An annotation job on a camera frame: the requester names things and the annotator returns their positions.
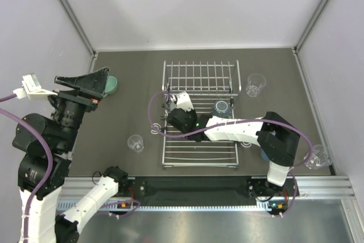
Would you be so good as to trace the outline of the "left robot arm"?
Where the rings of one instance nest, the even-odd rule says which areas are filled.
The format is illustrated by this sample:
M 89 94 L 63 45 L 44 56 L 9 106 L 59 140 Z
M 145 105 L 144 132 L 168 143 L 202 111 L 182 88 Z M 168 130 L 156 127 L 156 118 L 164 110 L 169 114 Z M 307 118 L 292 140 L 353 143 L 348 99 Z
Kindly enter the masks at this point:
M 111 166 L 75 206 L 57 214 L 83 117 L 98 108 L 108 77 L 108 68 L 76 77 L 57 76 L 54 82 L 64 89 L 50 91 L 28 74 L 14 91 L 17 98 L 45 98 L 54 109 L 50 117 L 31 113 L 17 120 L 13 146 L 24 152 L 18 167 L 20 242 L 76 242 L 85 224 L 111 197 L 128 191 L 127 173 Z

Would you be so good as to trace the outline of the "grey-blue ceramic mug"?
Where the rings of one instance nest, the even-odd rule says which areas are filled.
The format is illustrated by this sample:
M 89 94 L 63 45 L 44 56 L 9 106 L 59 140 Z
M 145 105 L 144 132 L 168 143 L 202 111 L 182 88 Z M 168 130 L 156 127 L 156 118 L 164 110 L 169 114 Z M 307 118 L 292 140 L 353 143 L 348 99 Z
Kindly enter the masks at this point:
M 220 118 L 230 118 L 231 106 L 226 101 L 216 101 L 212 107 L 212 115 Z

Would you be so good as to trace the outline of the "mint green cup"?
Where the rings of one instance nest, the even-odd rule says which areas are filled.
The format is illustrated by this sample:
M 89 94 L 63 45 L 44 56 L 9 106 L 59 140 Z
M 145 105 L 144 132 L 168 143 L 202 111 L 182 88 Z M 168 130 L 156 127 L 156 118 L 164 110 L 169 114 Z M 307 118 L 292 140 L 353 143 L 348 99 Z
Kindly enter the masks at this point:
M 105 94 L 104 96 L 112 95 L 117 91 L 118 88 L 118 80 L 114 76 L 109 76 L 107 78 Z

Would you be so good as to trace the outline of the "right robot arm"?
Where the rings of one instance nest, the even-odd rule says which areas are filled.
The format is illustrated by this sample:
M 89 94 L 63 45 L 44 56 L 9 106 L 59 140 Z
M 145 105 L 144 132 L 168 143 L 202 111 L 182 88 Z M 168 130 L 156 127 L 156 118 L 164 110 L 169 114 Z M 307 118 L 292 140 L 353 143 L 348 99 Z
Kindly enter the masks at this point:
M 294 165 L 300 135 L 277 113 L 267 112 L 264 117 L 250 121 L 211 114 L 198 116 L 193 110 L 174 109 L 166 121 L 184 138 L 195 142 L 232 141 L 259 146 L 269 160 L 267 192 L 276 196 L 286 189 L 286 178 Z

